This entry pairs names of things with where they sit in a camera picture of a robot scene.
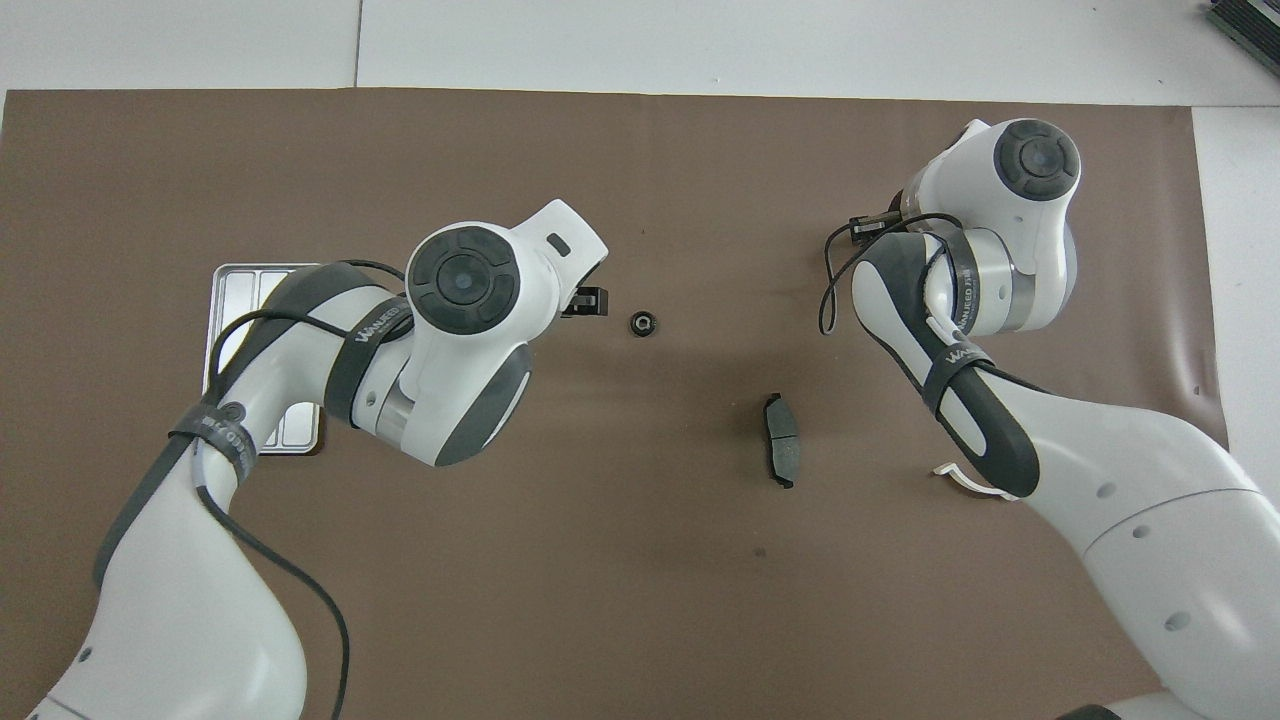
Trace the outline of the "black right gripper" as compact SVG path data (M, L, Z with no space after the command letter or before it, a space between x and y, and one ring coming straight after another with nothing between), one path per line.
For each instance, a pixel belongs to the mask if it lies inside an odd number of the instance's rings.
M893 206L883 215L855 217L849 222L849 233L854 245L872 241L879 233L904 231L910 225L910 217L901 208Z

